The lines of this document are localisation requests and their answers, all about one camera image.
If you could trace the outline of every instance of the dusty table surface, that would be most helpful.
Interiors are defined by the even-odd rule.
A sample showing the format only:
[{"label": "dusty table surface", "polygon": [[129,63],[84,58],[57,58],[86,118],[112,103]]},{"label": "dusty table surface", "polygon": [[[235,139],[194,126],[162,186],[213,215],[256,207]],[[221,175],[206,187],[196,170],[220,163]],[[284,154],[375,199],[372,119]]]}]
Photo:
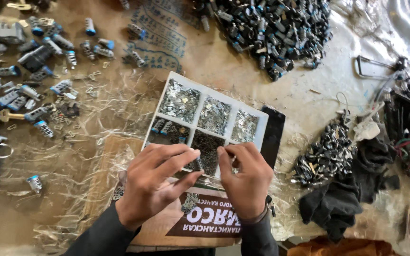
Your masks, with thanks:
[{"label": "dusty table surface", "polygon": [[[78,66],[69,69],[67,75],[61,74],[64,58],[51,58],[48,66],[61,75],[60,79],[102,72],[96,81],[74,81],[74,89],[80,92],[77,100],[82,102],[81,115],[70,126],[55,130],[54,139],[44,138],[24,121],[1,125],[0,134],[9,138],[15,152],[1,167],[0,250],[18,247],[26,253],[23,246],[39,242],[44,248],[67,247],[68,239],[75,235],[71,233],[66,240],[61,236],[81,221],[80,212],[87,200],[91,177],[99,171],[96,166],[103,145],[98,144],[111,134],[144,137],[170,71],[254,108],[260,109],[265,104],[286,114],[280,161],[270,187],[277,213],[271,222],[272,233],[279,241],[290,236],[322,235],[321,228],[313,223],[304,225],[299,215],[298,200],[308,191],[289,184],[285,175],[299,152],[322,132],[330,119],[337,117],[337,110],[345,108],[336,100],[337,92],[347,96],[351,113],[358,114],[368,108],[375,90],[384,82],[358,77],[354,67],[357,55],[388,63],[393,63],[397,54],[410,59],[410,28],[405,25],[410,19],[410,3],[403,0],[370,1],[366,14],[359,5],[334,1],[331,18],[334,38],[328,43],[323,65],[309,71],[301,67],[303,61],[296,61],[296,68],[277,82],[271,82],[247,53],[236,54],[214,21],[210,21],[210,31],[204,32],[188,1],[132,2],[129,11],[123,11],[117,0],[58,0],[52,4],[48,12],[37,16],[55,19],[76,48],[85,39],[94,43],[97,37],[115,40],[116,58],[108,60],[100,56],[92,63],[77,49]],[[9,24],[27,17],[14,9],[4,8],[0,12],[0,22]],[[96,38],[84,34],[86,17],[94,20]],[[126,26],[135,20],[145,27],[147,40],[129,37]],[[32,37],[29,28],[25,30]],[[148,67],[124,64],[121,57],[128,49],[135,49],[147,59]],[[16,64],[17,54],[13,52],[1,59]],[[102,65],[106,61],[110,66],[104,69]],[[45,79],[45,90],[58,81]],[[85,93],[89,87],[99,91],[98,98]],[[56,96],[47,95],[48,99],[56,100]],[[18,128],[7,131],[14,123]],[[77,124],[81,125],[80,129],[72,129]],[[70,130],[77,135],[65,138]],[[381,239],[397,246],[404,235],[403,217],[410,204],[410,178],[396,168],[391,171],[400,174],[402,189],[381,193],[373,205],[364,204],[365,211],[356,216],[357,224],[347,230],[346,236]],[[34,174],[39,174],[44,182],[41,195],[35,195],[25,181]],[[44,237],[55,242],[43,243]]]}]

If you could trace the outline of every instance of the orange fabric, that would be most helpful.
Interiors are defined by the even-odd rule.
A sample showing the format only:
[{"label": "orange fabric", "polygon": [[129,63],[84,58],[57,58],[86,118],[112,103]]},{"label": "orange fabric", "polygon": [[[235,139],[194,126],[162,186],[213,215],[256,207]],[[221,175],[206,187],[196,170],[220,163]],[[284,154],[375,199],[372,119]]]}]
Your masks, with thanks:
[{"label": "orange fabric", "polygon": [[290,248],[288,256],[399,256],[391,244],[366,239],[343,239],[338,244],[325,236]]}]

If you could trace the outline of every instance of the hand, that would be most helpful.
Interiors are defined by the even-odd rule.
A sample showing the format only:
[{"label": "hand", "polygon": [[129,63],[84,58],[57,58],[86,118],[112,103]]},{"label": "hand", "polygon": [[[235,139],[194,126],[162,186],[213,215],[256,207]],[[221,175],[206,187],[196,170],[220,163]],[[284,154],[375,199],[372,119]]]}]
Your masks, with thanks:
[{"label": "hand", "polygon": [[[236,156],[232,174],[231,157]],[[273,178],[273,169],[257,150],[254,143],[242,143],[218,148],[221,182],[229,201],[241,219],[254,219],[265,210],[265,197]]]},{"label": "hand", "polygon": [[136,230],[194,185],[203,171],[187,174],[175,183],[167,178],[200,155],[185,144],[151,143],[132,161],[124,195],[115,204],[120,222]]}]

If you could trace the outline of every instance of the white plastic tray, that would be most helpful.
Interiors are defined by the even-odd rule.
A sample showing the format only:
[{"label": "white plastic tray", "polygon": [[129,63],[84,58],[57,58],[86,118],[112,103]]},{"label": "white plastic tray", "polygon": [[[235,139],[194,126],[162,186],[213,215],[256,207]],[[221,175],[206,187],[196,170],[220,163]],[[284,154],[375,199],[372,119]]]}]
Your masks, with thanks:
[{"label": "white plastic tray", "polygon": [[[159,107],[161,106],[162,100],[164,99],[165,91],[167,90],[167,87],[169,86],[168,81],[170,81],[170,79],[173,79],[173,80],[179,82],[181,85],[183,85],[185,87],[192,88],[192,89],[200,91],[199,104],[196,108],[196,113],[194,115],[194,119],[193,119],[192,123],[188,123],[188,122],[185,122],[181,119],[178,119],[178,118],[175,118],[175,117],[172,117],[172,116],[169,116],[169,115],[162,114],[162,113],[158,112]],[[228,103],[232,106],[231,112],[230,112],[230,115],[229,115],[229,119],[227,120],[227,128],[225,130],[224,135],[219,135],[217,133],[214,133],[214,132],[208,131],[206,129],[197,127],[197,122],[199,121],[200,113],[202,111],[205,99],[207,98],[208,95],[213,97],[214,99],[217,99],[217,100],[219,100],[221,102],[224,102],[224,103]],[[259,117],[259,121],[257,122],[256,132],[255,132],[255,135],[254,135],[254,141],[253,142],[256,145],[257,149],[260,151],[260,149],[262,147],[263,137],[264,137],[264,134],[265,134],[266,124],[268,122],[268,114],[265,114],[262,111],[254,109],[252,107],[249,107],[248,105],[244,104],[243,102],[237,101],[237,100],[235,100],[235,99],[233,99],[229,96],[225,96],[224,94],[222,94],[218,91],[215,91],[211,88],[208,88],[206,86],[203,86],[203,85],[201,85],[197,82],[194,82],[191,79],[187,79],[182,75],[179,75],[175,72],[170,72],[169,75],[168,75],[167,81],[165,83],[164,90],[162,91],[161,100],[158,103],[155,115],[153,116],[153,119],[151,120],[151,124],[148,128],[147,135],[145,136],[145,141],[144,141],[143,148],[145,147],[145,143],[147,142],[149,133],[151,131],[151,127],[153,126],[153,122],[156,119],[156,117],[160,117],[160,118],[172,121],[174,123],[177,123],[179,125],[188,127],[190,129],[188,140],[186,142],[186,144],[188,146],[191,146],[192,140],[194,138],[194,134],[195,134],[196,130],[199,130],[203,133],[210,134],[210,135],[213,135],[215,137],[219,137],[219,138],[224,139],[225,140],[224,145],[228,145],[229,143],[239,144],[240,142],[232,140],[231,136],[232,136],[233,127],[235,125],[236,115],[237,115],[237,113],[240,109],[242,109],[243,111],[245,111],[249,114],[252,114],[256,117]],[[190,169],[183,168],[183,170],[191,172]],[[214,175],[215,176],[209,176],[209,175],[205,175],[205,176],[211,177],[211,178],[220,178],[219,166],[217,166],[217,170],[216,170],[216,173]]]}]

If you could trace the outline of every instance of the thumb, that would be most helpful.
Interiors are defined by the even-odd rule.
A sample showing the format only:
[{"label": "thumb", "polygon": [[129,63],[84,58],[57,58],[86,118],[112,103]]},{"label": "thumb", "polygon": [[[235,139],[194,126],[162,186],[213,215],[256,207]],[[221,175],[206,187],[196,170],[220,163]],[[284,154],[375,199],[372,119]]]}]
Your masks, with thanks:
[{"label": "thumb", "polygon": [[230,181],[232,178],[232,164],[227,154],[227,151],[223,147],[218,147],[218,157],[219,157],[219,169],[221,170],[221,180]]},{"label": "thumb", "polygon": [[183,192],[192,187],[204,171],[193,171],[167,187],[167,198],[170,201],[177,199]]}]

